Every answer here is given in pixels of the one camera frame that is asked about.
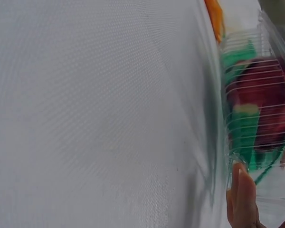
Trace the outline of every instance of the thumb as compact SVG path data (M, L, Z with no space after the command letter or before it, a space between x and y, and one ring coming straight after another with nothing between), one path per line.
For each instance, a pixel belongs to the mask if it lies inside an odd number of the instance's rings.
M256 185L245 170L239 169L234 228L255 227L258 221L257 215Z

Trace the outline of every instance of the white fabric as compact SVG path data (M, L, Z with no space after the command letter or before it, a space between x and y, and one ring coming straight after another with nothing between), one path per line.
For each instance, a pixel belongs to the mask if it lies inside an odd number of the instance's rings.
M203 0L0 0L0 228L210 228L225 201Z

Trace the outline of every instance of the orange object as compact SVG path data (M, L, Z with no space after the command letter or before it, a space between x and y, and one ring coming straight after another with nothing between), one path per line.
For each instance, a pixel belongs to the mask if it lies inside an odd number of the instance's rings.
M218 43L225 35L224 14L217 0L205 0L215 39Z

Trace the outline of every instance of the hand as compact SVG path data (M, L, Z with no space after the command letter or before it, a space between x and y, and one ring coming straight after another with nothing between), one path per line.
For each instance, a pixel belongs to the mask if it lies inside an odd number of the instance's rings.
M232 228L266 228L256 204L256 185L241 163L232 168L232 186L226 193L227 217ZM279 227L285 228L285 222Z

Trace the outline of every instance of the white mesh fabric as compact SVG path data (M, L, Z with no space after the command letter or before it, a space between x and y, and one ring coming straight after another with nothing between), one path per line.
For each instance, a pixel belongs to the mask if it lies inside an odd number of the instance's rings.
M0 0L0 228L217 227L202 0Z

